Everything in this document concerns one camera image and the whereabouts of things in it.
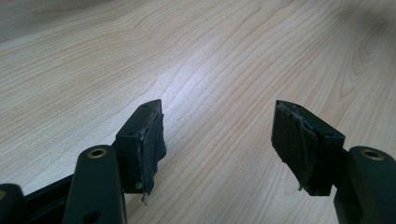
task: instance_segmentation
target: wooden table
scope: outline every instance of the wooden table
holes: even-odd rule
[[[163,100],[167,156],[130,223],[336,223],[271,146],[276,99],[396,157],[394,1],[0,3],[0,180],[40,189]]]

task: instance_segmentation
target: wood grain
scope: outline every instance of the wood grain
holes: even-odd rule
[[[271,147],[276,99],[396,157],[394,1],[0,3],[0,180],[73,173],[146,101],[167,156],[130,223],[336,223]]]

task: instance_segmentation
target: light wood surface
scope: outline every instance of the light wood surface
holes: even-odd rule
[[[130,223],[337,223],[271,147],[276,99],[396,157],[396,6],[335,0],[0,3],[0,181],[30,193],[163,100],[167,156]]]

